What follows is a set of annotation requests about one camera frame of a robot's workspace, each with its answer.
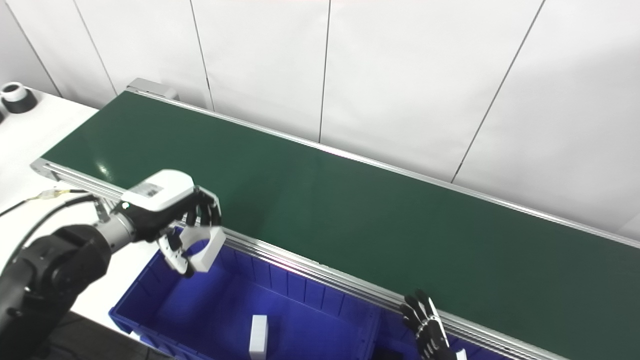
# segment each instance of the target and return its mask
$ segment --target metal frame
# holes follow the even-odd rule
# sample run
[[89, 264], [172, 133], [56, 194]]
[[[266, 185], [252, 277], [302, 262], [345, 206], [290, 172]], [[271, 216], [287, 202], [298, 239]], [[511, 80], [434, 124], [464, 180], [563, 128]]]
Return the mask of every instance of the metal frame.
[[[529, 209], [529, 208], [526, 208], [525, 206], [513, 204], [512, 202], [498, 199], [496, 197], [491, 197], [483, 193], [475, 192], [473, 190], [469, 190], [455, 184], [447, 183], [445, 181], [437, 180], [432, 177], [418, 174], [416, 172], [394, 167], [386, 163], [365, 158], [363, 156], [352, 154], [350, 152], [335, 149], [333, 147], [329, 147], [327, 145], [323, 145], [320, 143], [315, 143], [310, 140], [306, 140], [306, 139], [298, 138], [296, 136], [281, 133], [279, 131], [268, 129], [266, 127], [251, 124], [249, 122], [228, 117], [226, 115], [215, 113], [213, 111], [201, 109], [196, 106], [188, 105], [180, 101], [167, 99], [158, 95], [142, 92], [132, 88], [128, 89], [127, 91], [130, 91], [132, 93], [135, 93], [141, 96], [149, 97], [151, 99], [155, 99], [158, 101], [163, 101], [168, 104], [179, 106], [181, 108], [203, 113], [212, 117], [227, 120], [235, 124], [250, 127], [252, 129], [256, 129], [274, 136], [278, 136], [280, 138], [285, 138], [287, 140], [294, 141], [306, 146], [310, 146], [324, 152], [329, 152], [330, 154], [334, 154], [336, 156], [342, 156], [344, 158], [359, 161], [361, 163], [366, 163], [368, 165], [383, 168], [385, 170], [393, 171], [398, 174], [402, 174], [405, 176], [412, 177], [414, 179], [425, 181], [427, 183], [442, 186], [444, 188], [454, 190], [456, 192], [464, 193], [465, 195], [477, 197], [478, 199], [482, 199], [485, 201], [492, 202], [494, 204], [505, 206], [507, 208], [520, 211], [528, 215], [532, 215], [538, 218], [555, 222], [557, 224], [572, 227], [574, 229], [595, 234], [597, 236], [601, 236], [603, 238], [617, 241], [625, 245], [629, 245], [629, 246], [640, 249], [640, 241], [636, 241], [636, 240], [618, 236], [612, 233], [608, 233], [606, 231], [602, 231], [594, 227], [579, 224], [577, 222], [572, 222], [564, 218], [555, 217], [554, 215], [550, 215], [542, 211]], [[31, 168], [33, 168], [34, 171], [38, 172], [43, 176], [49, 177], [56, 181], [66, 181], [72, 185], [75, 185], [82, 189], [93, 192], [96, 195], [111, 201], [119, 201], [120, 196], [125, 191], [123, 188], [114, 186], [112, 184], [96, 179], [92, 176], [82, 174], [80, 172], [72, 170], [71, 168], [67, 168], [59, 164], [52, 163], [42, 158], [34, 161], [31, 164]], [[184, 225], [183, 222], [176, 222], [176, 224]], [[328, 266], [324, 266], [315, 261], [304, 258], [302, 256], [299, 256], [287, 250], [281, 249], [279, 247], [276, 247], [264, 241], [260, 241], [258, 239], [254, 239], [254, 238], [239, 234], [230, 229], [225, 229], [225, 234], [227, 235], [227, 240], [225, 242], [225, 245], [228, 245], [233, 249], [245, 252], [249, 255], [255, 256], [256, 258], [262, 259], [271, 264], [282, 267], [288, 271], [291, 271], [296, 274], [302, 275], [304, 277], [308, 277], [309, 279], [318, 281], [324, 285], [331, 286], [340, 291], [344, 291], [345, 293], [364, 299], [368, 302], [384, 307], [385, 309], [398, 312], [398, 307], [400, 303], [402, 303], [403, 301], [403, 297], [400, 294], [394, 293], [393, 291], [386, 290], [375, 284], [372, 284], [370, 282], [366, 282], [359, 278], [345, 274], [336, 269], [332, 269]], [[534, 345], [525, 343], [523, 341], [512, 338], [505, 334], [483, 327], [482, 325], [478, 325], [474, 322], [470, 322], [458, 316], [455, 316], [443, 311], [441, 311], [440, 314], [442, 316], [442, 320], [447, 332], [449, 332], [452, 335], [458, 336], [464, 340], [467, 340], [469, 342], [475, 343], [476, 345], [480, 345], [484, 348], [494, 351], [498, 354], [502, 354], [504, 356], [507, 356], [516, 360], [567, 360], [565, 357], [559, 356], [557, 354], [553, 354], [549, 351], [535, 347]]]

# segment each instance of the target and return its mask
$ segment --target black cylinder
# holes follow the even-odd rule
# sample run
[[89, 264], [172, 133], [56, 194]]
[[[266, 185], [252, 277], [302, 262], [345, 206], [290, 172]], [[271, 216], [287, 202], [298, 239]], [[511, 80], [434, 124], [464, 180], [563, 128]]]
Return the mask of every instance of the black cylinder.
[[17, 82], [4, 84], [0, 96], [6, 109], [14, 114], [25, 113], [38, 104], [33, 92]]

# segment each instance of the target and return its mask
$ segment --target label sticker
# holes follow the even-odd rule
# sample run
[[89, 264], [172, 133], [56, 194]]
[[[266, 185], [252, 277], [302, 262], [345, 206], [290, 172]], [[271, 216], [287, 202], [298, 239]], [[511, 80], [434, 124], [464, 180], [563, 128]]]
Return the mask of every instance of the label sticker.
[[132, 193], [137, 193], [138, 195], [142, 195], [144, 197], [151, 198], [155, 194], [161, 192], [162, 189], [164, 189], [162, 186], [158, 186], [156, 184], [140, 183], [129, 189], [129, 191]]

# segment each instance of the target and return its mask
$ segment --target white table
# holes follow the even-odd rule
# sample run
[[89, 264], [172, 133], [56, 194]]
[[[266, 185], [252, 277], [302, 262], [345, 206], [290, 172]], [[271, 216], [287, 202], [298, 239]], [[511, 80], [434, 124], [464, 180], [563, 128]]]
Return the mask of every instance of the white table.
[[[42, 190], [53, 187], [72, 188], [68, 184], [37, 175], [29, 164], [97, 111], [49, 94], [36, 92], [36, 96], [40, 101], [36, 108], [24, 114], [10, 114], [0, 123], [0, 211], [22, 199], [37, 195]], [[0, 217], [0, 227], [3, 229], [0, 266], [4, 266], [15, 246], [35, 222], [71, 196], [73, 195], [66, 194], [57, 199], [33, 200]], [[92, 204], [76, 205], [54, 215], [32, 239], [49, 234], [63, 225], [90, 224], [96, 220]], [[107, 274], [80, 294], [72, 310], [105, 327], [118, 330], [108, 311], [156, 250], [154, 244], [143, 241], [130, 244], [114, 254]]]

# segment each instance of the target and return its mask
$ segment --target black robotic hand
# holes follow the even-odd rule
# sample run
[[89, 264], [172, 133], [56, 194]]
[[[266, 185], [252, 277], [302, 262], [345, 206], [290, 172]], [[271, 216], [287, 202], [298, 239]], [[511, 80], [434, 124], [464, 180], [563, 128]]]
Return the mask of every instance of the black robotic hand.
[[456, 353], [449, 348], [438, 310], [424, 291], [416, 290], [415, 296], [407, 295], [404, 301], [400, 305], [403, 322], [415, 334], [423, 360], [467, 360], [464, 349]]

